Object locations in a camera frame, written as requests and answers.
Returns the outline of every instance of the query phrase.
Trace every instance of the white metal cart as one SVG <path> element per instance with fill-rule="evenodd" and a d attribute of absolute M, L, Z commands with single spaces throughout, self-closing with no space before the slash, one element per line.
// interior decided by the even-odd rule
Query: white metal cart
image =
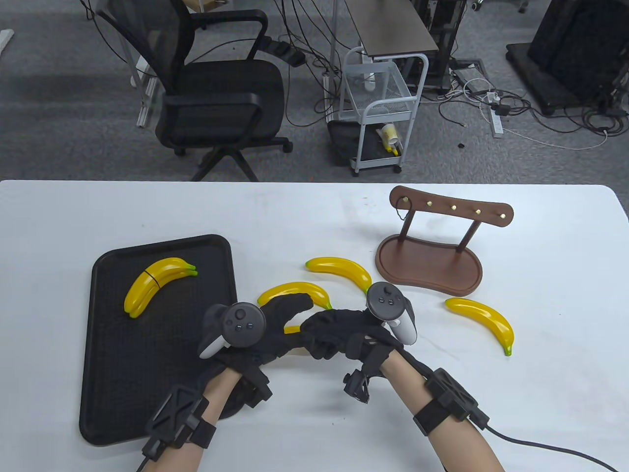
<path fill-rule="evenodd" d="M 364 53 L 365 48 L 358 46 L 351 49 L 343 61 L 343 77 L 341 81 L 340 121 L 356 121 L 360 125 L 358 152 L 350 165 L 357 175 L 361 169 L 381 166 L 395 166 L 396 172 L 402 171 L 408 141 L 413 131 L 415 116 L 420 105 L 421 93 L 428 73 L 428 57 L 423 53 L 402 54 L 378 57 L 374 62 L 365 64 L 349 64 L 352 55 Z M 421 60 L 421 77 L 417 93 L 412 95 L 394 59 L 417 57 Z M 345 110 L 345 96 L 349 98 L 351 109 Z M 408 128 L 401 145 L 401 153 L 397 157 L 362 160 L 362 147 L 367 125 L 376 123 L 394 123 L 407 121 Z"/>

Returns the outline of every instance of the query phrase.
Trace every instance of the black tray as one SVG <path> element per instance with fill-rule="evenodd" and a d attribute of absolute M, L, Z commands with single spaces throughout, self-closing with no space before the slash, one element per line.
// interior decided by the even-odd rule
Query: black tray
<path fill-rule="evenodd" d="M 181 257 L 197 277 L 162 288 L 138 318 L 123 309 L 136 277 L 164 257 Z M 105 446 L 145 436 L 144 426 L 176 383 L 193 385 L 201 319 L 213 303 L 237 301 L 227 240 L 206 235 L 103 254 L 92 269 L 79 429 Z"/>

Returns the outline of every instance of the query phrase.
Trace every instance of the wooden post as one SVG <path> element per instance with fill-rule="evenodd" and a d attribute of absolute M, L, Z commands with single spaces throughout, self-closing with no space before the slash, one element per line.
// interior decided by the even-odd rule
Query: wooden post
<path fill-rule="evenodd" d="M 479 226 L 481 226 L 481 222 L 478 222 L 478 221 L 472 222 L 470 229 L 467 230 L 467 233 L 465 233 L 465 236 L 463 236 L 463 239 L 457 246 L 457 252 L 463 252 L 463 250 L 465 249 L 465 246 L 467 246 L 467 243 L 470 242 L 470 239 L 472 238 L 472 236 L 474 236 L 474 233 L 476 233 L 476 230 L 478 229 Z"/>
<path fill-rule="evenodd" d="M 408 233 L 408 229 L 411 226 L 411 222 L 413 221 L 413 217 L 415 216 L 415 210 L 408 210 L 406 214 L 406 218 L 404 218 L 404 224 L 402 225 L 402 231 L 398 236 L 398 241 L 402 242 L 406 238 L 406 234 Z"/>

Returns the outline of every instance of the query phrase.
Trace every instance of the banana bunch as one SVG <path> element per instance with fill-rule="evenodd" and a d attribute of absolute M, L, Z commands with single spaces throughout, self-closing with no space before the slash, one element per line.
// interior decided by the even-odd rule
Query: banana bunch
<path fill-rule="evenodd" d="M 466 298 L 449 298 L 445 301 L 445 306 L 452 312 L 485 326 L 494 334 L 503 347 L 504 355 L 511 355 L 515 334 L 509 322 L 496 310 Z"/>
<path fill-rule="evenodd" d="M 354 282 L 363 292 L 367 293 L 371 287 L 371 275 L 359 264 L 341 257 L 316 257 L 306 262 L 306 269 L 311 272 L 334 274 Z M 258 298 L 258 305 L 266 305 L 272 298 L 290 293 L 307 293 L 313 299 L 313 303 L 325 310 L 331 310 L 330 296 L 318 285 L 309 282 L 291 282 L 273 287 Z M 299 326 L 284 328 L 285 334 L 298 333 Z"/>
<path fill-rule="evenodd" d="M 197 276 L 196 267 L 180 257 L 167 257 L 151 264 L 135 280 L 125 297 L 125 312 L 139 317 L 160 288 L 188 276 Z"/>

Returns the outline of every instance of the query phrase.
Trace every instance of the hand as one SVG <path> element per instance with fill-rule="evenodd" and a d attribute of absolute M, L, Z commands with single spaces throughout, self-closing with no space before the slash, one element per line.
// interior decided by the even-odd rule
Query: hand
<path fill-rule="evenodd" d="M 387 329 L 382 321 L 369 310 L 327 310 L 319 312 L 301 324 L 303 346 L 315 359 L 331 359 L 336 353 L 347 355 L 348 345 L 358 346 L 353 359 L 365 361 L 374 346 L 389 346 L 391 350 L 403 345 Z"/>
<path fill-rule="evenodd" d="M 214 358 L 236 372 L 245 373 L 250 366 L 259 367 L 282 357 L 294 347 L 301 346 L 299 334 L 284 334 L 284 325 L 297 313 L 312 307 L 312 299 L 304 293 L 276 296 L 261 308 L 267 321 L 262 338 L 250 347 L 222 349 Z"/>

